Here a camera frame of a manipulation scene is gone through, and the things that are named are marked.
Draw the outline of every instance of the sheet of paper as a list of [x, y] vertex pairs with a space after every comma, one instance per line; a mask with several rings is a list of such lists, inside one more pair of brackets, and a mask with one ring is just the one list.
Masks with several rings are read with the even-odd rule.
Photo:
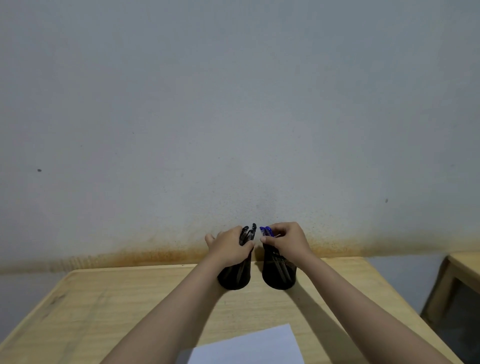
[[176, 364], [304, 364], [290, 325], [182, 351]]

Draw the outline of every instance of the person's left hand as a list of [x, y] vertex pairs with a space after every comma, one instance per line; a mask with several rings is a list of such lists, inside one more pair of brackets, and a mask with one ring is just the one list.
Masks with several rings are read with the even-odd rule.
[[216, 238], [213, 238], [212, 234], [205, 235], [208, 255], [213, 257], [222, 266], [222, 269], [241, 263], [254, 247], [251, 240], [244, 246], [240, 246], [241, 229], [242, 226], [239, 225], [228, 231], [221, 231]]

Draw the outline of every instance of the table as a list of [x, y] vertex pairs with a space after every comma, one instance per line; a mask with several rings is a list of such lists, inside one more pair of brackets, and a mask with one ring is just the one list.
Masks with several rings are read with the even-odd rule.
[[[366, 260], [324, 260], [453, 363], [461, 363]], [[303, 272], [298, 270], [292, 289], [277, 291], [263, 282], [261, 266], [252, 264], [252, 279], [242, 290], [225, 293], [219, 285], [212, 287], [183, 347], [289, 323], [306, 364], [366, 363]], [[193, 267], [73, 271], [0, 344], [0, 362], [99, 363]]]
[[480, 252], [452, 253], [442, 264], [437, 282], [421, 314], [435, 329], [444, 316], [459, 283], [480, 294]]

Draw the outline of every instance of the person's left arm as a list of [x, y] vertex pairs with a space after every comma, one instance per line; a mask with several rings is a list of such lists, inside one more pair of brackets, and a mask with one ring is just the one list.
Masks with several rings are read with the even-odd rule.
[[185, 279], [151, 310], [103, 359], [101, 364], [171, 364], [182, 335], [209, 288], [225, 267], [242, 262], [253, 242], [239, 245], [241, 226], [205, 236], [209, 252]]

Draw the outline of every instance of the hand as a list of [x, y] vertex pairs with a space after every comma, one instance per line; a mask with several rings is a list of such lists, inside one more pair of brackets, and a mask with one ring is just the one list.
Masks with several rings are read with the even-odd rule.
[[242, 226], [236, 226], [228, 231], [221, 231], [214, 239], [212, 234], [205, 235], [208, 245], [208, 256], [214, 258], [223, 268], [241, 263], [252, 251], [253, 241], [240, 246], [240, 233]]
[[279, 222], [270, 225], [270, 228], [275, 235], [281, 234], [282, 236], [278, 238], [262, 236], [260, 241], [277, 248], [280, 254], [297, 267], [301, 266], [306, 257], [313, 255], [307, 238], [298, 223]]

